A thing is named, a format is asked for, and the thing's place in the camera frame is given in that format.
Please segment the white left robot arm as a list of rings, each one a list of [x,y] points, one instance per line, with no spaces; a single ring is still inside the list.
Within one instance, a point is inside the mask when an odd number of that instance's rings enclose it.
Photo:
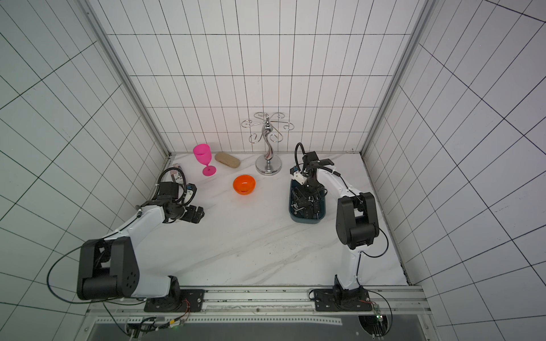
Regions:
[[[196,193],[192,183],[160,182],[153,198],[139,206],[128,222],[101,239],[86,241],[80,249],[78,298],[178,300],[178,279],[142,272],[136,247],[163,225],[178,220],[198,224],[204,209],[191,204]]]

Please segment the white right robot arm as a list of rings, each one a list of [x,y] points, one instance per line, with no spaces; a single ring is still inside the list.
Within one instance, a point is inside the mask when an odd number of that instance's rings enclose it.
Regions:
[[[361,286],[361,255],[380,234],[375,197],[349,185],[334,169],[332,160],[320,159],[316,152],[305,151],[302,144],[297,144],[294,159],[295,166],[290,169],[291,219],[296,223],[319,223],[326,217],[326,197],[336,200],[336,235],[345,249],[334,290],[344,294],[355,291]]]

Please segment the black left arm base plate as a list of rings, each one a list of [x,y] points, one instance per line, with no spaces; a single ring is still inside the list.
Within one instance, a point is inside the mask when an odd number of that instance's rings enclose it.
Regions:
[[[184,313],[189,308],[191,313],[200,312],[205,291],[203,289],[181,289],[163,298],[151,298],[146,301],[146,313]]]

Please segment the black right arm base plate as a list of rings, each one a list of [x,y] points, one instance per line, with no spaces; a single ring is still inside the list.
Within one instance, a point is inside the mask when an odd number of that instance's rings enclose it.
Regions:
[[[372,311],[372,303],[368,291],[364,288],[314,289],[309,298],[315,304],[318,312],[368,312]]]

